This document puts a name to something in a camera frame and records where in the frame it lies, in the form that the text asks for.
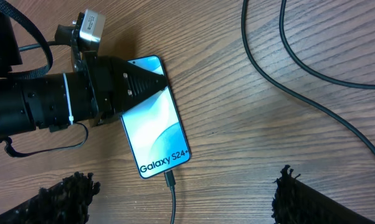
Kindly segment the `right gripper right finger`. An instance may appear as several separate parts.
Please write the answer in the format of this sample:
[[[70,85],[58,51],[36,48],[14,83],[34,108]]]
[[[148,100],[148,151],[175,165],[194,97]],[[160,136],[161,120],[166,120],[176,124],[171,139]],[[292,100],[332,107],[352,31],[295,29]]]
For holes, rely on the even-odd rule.
[[[374,221],[344,207],[293,176],[289,165],[280,171],[272,201],[272,218],[278,224],[373,224]]]

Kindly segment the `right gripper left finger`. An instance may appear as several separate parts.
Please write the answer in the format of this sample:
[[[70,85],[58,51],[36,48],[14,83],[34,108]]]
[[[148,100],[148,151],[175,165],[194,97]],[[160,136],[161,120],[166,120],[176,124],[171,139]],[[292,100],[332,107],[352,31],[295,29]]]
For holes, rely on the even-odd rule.
[[[0,214],[0,224],[85,224],[88,207],[100,192],[100,183],[93,174],[76,172]]]

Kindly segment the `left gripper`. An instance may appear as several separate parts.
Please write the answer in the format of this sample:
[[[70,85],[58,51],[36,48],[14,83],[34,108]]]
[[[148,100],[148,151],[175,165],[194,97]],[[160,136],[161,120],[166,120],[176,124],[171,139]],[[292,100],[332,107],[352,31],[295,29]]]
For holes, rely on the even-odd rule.
[[[91,127],[114,123],[159,91],[168,81],[114,56],[96,51],[82,53],[70,76],[70,102],[74,121],[87,120]]]

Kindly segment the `Samsung Galaxy smartphone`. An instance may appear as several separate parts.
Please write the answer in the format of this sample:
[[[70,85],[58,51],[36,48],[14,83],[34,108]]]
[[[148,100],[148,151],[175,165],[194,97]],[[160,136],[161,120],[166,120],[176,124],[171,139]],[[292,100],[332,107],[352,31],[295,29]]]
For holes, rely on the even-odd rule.
[[[190,160],[191,150],[169,86],[120,119],[141,178],[149,179]]]

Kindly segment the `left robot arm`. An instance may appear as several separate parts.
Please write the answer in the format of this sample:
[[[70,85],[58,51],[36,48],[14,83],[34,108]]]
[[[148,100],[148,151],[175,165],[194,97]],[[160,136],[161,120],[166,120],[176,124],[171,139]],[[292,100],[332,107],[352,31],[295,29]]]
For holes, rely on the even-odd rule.
[[[43,50],[43,67],[12,71],[22,63],[12,22]],[[0,1],[0,142],[36,129],[60,131],[79,121],[107,124],[166,88],[163,75],[98,54],[104,23],[103,15],[87,10],[74,25],[58,26],[54,44],[70,47],[73,70],[52,74],[52,44],[23,13]]]

